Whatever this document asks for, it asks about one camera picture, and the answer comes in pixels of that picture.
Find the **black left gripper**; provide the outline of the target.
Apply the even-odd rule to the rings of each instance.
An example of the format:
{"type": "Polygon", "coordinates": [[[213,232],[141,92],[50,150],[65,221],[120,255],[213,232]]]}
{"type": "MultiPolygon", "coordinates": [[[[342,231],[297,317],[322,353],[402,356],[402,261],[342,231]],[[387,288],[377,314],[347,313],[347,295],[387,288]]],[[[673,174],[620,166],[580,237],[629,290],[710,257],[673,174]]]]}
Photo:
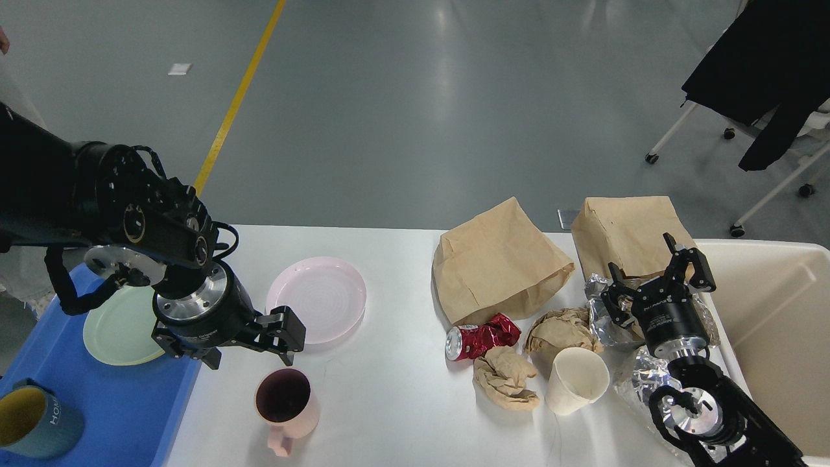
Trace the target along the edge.
{"type": "Polygon", "coordinates": [[[240,346],[278,355],[286,367],[303,351],[307,328],[288,305],[261,315],[232,272],[222,261],[211,264],[202,284],[190,295],[153,297],[156,317],[152,337],[174,358],[200,361],[211,370],[220,366],[219,349],[240,346]]]}

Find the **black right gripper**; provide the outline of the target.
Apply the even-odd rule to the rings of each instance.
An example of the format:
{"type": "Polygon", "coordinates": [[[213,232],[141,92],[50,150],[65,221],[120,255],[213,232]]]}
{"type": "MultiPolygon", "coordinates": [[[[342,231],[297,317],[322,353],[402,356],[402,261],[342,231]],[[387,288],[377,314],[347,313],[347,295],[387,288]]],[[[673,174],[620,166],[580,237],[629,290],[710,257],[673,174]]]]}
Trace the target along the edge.
{"type": "Polygon", "coordinates": [[[658,281],[626,277],[610,262],[611,283],[600,298],[614,325],[643,331],[653,357],[693,357],[709,346],[709,334],[694,310],[693,294],[714,292],[717,283],[699,248],[679,248],[670,233],[662,237],[672,258],[658,281]]]}

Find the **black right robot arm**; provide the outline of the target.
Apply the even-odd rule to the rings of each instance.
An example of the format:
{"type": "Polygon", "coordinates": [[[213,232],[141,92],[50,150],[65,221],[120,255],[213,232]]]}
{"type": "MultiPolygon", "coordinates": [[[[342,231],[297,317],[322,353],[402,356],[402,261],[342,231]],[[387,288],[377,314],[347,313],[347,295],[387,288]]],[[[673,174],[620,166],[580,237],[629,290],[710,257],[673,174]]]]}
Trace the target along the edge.
{"type": "Polygon", "coordinates": [[[668,363],[680,387],[661,385],[647,401],[652,422],[696,466],[803,466],[801,450],[732,379],[709,360],[711,338],[693,295],[717,289],[706,255],[678,248],[661,276],[629,287],[616,263],[600,298],[620,328],[636,322],[647,351],[668,363]]]}

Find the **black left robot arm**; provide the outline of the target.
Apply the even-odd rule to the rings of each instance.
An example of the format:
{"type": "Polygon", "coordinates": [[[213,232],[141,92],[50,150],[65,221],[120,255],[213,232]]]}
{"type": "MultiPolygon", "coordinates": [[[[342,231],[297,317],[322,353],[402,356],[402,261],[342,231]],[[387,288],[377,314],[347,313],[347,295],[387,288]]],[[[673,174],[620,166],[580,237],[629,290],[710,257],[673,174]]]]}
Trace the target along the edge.
{"type": "Polygon", "coordinates": [[[71,144],[2,104],[2,252],[44,247],[66,315],[123,287],[151,287],[151,336],[170,357],[218,369],[221,348],[279,355],[291,366],[306,327],[287,305],[255,310],[226,263],[239,245],[193,186],[166,175],[143,145],[71,144]]]}

